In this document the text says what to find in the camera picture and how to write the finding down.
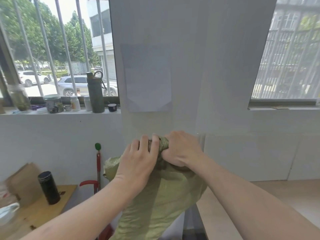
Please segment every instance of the hand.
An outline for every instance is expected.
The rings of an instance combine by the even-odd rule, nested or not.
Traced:
[[[156,165],[159,153],[159,137],[152,135],[150,152],[148,151],[148,136],[143,135],[139,141],[133,140],[120,157],[120,163],[114,180],[122,181],[133,197],[146,186],[150,173]]]
[[[162,158],[173,165],[190,168],[193,162],[204,155],[193,135],[184,131],[172,131],[165,137],[169,141],[169,148],[162,152]]]

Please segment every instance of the left hand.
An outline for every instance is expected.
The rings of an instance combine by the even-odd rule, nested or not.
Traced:
[[[126,147],[114,177],[114,180],[123,182],[128,190],[132,190],[133,197],[144,189],[157,162],[159,137],[156,134],[152,135],[150,152],[148,151],[148,140],[148,136],[143,135],[140,145],[135,139]]]

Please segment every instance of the white paper on wall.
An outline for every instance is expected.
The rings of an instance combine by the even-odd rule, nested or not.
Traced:
[[[121,45],[127,106],[130,112],[172,109],[169,45]]]

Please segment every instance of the forearm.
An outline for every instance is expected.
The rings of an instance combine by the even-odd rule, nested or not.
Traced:
[[[320,230],[290,206],[204,156],[190,168],[202,177],[245,240],[320,239]]]
[[[94,239],[126,207],[132,197],[130,189],[115,179],[88,200],[52,219],[22,239]]]

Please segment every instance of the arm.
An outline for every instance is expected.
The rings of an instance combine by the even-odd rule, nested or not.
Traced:
[[[163,151],[163,158],[189,167],[206,181],[243,239],[320,239],[320,230],[310,221],[265,190],[219,166],[201,151],[192,135],[180,131],[166,137],[169,149]]]
[[[146,186],[158,156],[159,138],[148,137],[128,145],[121,156],[115,178],[88,200],[37,228],[22,240],[91,240]]]

